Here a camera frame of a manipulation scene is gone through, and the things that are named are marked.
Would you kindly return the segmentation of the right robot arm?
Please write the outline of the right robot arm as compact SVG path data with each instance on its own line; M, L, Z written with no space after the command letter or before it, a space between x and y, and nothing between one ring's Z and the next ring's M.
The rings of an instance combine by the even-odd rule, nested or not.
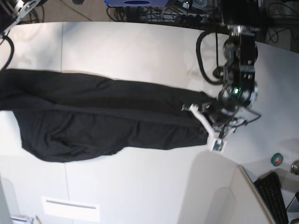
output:
M14 44L8 36L9 31L38 4L40 0L1 0L0 1L0 39L10 46L10 54L0 71L5 70L14 55Z

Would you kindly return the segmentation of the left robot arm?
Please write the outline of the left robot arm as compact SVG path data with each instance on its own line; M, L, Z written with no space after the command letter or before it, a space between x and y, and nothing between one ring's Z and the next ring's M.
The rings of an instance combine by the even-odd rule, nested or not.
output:
M256 35L267 28L272 19L257 0L219 0L219 21L216 26L201 33L196 42L196 56L203 78L212 85L221 85L216 102L203 113L214 127L228 126L240 108L249 109L257 98L255 63L258 58ZM201 43L209 34L220 28L228 31L223 44L226 63L213 71L215 81L208 78L201 55Z

